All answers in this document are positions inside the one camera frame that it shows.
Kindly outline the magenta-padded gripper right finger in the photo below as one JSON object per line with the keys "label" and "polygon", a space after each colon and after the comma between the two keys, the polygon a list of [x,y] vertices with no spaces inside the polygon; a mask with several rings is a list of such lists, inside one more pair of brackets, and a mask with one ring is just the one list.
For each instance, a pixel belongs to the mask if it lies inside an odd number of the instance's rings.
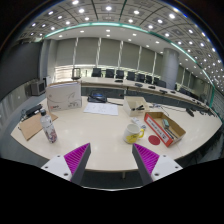
{"label": "magenta-padded gripper right finger", "polygon": [[136,143],[132,145],[132,154],[138,166],[143,185],[152,183],[182,169],[168,155],[158,155]]}

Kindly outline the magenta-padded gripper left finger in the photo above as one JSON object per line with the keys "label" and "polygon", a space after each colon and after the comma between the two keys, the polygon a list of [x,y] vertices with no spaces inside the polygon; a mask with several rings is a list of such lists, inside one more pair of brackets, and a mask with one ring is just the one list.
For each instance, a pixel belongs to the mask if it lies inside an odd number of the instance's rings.
{"label": "magenta-padded gripper left finger", "polygon": [[56,155],[42,169],[79,185],[91,154],[91,145],[84,144],[65,155]]}

